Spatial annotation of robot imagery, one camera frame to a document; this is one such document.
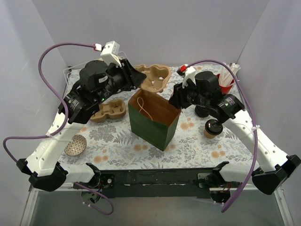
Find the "green paper bag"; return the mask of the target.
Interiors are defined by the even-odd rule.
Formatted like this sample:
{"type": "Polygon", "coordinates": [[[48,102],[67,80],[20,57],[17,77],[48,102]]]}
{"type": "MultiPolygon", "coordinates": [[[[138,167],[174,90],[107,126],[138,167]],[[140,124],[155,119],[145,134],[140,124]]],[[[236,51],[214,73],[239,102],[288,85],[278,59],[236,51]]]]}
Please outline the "green paper bag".
{"type": "Polygon", "coordinates": [[[131,131],[164,151],[174,137],[181,110],[156,93],[138,90],[128,102],[131,131]]]}

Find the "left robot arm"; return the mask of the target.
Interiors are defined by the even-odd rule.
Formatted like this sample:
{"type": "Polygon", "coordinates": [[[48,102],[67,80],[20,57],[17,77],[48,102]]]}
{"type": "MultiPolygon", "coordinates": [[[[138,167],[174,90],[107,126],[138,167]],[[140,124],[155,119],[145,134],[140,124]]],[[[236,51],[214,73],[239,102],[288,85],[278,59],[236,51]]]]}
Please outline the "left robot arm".
{"type": "Polygon", "coordinates": [[[136,70],[127,59],[121,61],[121,66],[102,60],[86,63],[79,72],[79,80],[59,105],[48,135],[29,157],[16,163],[22,173],[30,176],[30,184],[48,192],[68,182],[96,188],[101,175],[96,166],[68,165],[58,160],[77,132],[100,110],[101,103],[120,91],[137,89],[145,79],[146,74],[136,70]]]}

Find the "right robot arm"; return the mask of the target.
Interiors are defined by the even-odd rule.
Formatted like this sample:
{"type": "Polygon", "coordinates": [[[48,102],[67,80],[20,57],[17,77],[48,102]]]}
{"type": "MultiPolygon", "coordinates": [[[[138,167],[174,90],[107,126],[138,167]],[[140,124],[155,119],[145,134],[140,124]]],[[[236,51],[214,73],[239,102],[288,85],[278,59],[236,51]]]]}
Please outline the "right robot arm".
{"type": "Polygon", "coordinates": [[[169,103],[177,109],[191,105],[200,107],[213,119],[205,124],[207,133],[220,134],[222,127],[234,133],[253,154],[258,167],[243,169],[228,162],[219,164],[208,176],[218,187],[229,182],[244,182],[254,185],[264,194],[272,194],[301,164],[297,155],[288,155],[279,149],[259,128],[244,104],[232,94],[223,94],[218,77],[210,71],[184,77],[174,85],[169,103]]]}

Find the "single paper cup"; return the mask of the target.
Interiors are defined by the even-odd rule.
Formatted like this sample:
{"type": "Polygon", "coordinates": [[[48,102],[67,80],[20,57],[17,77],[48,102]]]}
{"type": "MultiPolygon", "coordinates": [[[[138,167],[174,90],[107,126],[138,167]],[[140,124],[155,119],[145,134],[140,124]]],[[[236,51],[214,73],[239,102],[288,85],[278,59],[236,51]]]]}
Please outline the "single paper cup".
{"type": "Polygon", "coordinates": [[[210,119],[205,123],[204,135],[208,139],[213,139],[223,131],[223,125],[215,119],[210,119]]]}

